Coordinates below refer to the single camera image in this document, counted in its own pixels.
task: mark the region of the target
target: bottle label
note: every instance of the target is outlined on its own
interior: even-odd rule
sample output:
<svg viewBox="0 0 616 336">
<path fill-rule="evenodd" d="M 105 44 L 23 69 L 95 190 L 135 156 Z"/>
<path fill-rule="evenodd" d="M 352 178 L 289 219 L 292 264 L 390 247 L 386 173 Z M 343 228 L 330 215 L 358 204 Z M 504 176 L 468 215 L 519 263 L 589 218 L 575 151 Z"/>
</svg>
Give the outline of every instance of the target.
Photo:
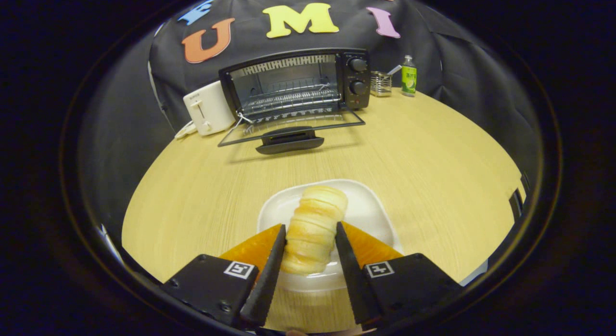
<svg viewBox="0 0 616 336">
<path fill-rule="evenodd" d="M 402 66 L 402 92 L 415 94 L 417 85 L 417 68 Z"/>
</svg>

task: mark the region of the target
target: oven control knob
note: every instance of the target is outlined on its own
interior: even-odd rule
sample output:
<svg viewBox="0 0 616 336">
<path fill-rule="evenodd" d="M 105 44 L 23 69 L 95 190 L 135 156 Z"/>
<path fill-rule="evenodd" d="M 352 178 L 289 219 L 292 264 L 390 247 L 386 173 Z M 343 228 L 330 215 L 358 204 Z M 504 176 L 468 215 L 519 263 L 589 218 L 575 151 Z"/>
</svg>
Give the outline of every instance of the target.
<svg viewBox="0 0 616 336">
<path fill-rule="evenodd" d="M 351 60 L 349 60 L 348 66 L 350 66 L 353 71 L 361 73 L 368 68 L 368 63 L 366 63 L 366 61 L 361 58 L 352 58 Z"/>
<path fill-rule="evenodd" d="M 356 95 L 362 95 L 366 92 L 366 90 L 368 90 L 368 88 L 366 87 L 366 84 L 361 81 L 351 82 L 349 88 L 350 88 L 350 91 Z"/>
</svg>

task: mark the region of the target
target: blue letter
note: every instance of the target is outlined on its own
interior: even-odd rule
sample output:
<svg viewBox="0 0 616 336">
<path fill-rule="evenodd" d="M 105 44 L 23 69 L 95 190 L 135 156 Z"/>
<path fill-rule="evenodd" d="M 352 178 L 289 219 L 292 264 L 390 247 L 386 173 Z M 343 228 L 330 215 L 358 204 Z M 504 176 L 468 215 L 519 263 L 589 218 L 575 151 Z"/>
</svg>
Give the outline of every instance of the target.
<svg viewBox="0 0 616 336">
<path fill-rule="evenodd" d="M 214 0 L 207 0 L 198 7 L 195 7 L 191 11 L 188 11 L 184 16 L 178 18 L 178 21 L 185 20 L 187 26 L 193 24 L 193 22 L 195 22 L 199 18 L 202 18 L 207 12 L 209 12 L 209 8 L 212 7 L 210 3 L 213 1 Z"/>
</svg>

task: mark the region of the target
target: green bottle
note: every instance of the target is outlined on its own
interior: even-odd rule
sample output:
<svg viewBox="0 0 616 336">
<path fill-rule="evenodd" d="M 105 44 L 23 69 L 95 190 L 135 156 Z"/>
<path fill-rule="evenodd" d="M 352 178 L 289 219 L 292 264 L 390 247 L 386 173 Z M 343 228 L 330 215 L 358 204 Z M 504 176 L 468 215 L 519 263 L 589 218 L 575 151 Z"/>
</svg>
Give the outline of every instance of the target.
<svg viewBox="0 0 616 336">
<path fill-rule="evenodd" d="M 415 96 L 415 86 L 417 86 L 417 67 L 413 64 L 413 57 L 404 56 L 402 64 L 402 94 L 407 97 Z"/>
</svg>

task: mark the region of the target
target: toaster oven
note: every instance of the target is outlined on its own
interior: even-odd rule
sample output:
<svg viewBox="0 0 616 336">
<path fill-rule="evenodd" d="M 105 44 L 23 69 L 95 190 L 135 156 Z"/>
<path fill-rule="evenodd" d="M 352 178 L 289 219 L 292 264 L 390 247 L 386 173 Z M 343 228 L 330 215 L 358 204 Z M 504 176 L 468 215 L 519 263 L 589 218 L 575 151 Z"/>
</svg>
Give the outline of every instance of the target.
<svg viewBox="0 0 616 336">
<path fill-rule="evenodd" d="M 237 120 L 219 147 L 261 139 L 262 154 L 323 143 L 314 130 L 364 125 L 354 110 L 368 106 L 370 65 L 363 49 L 279 53 L 220 70 Z"/>
</svg>

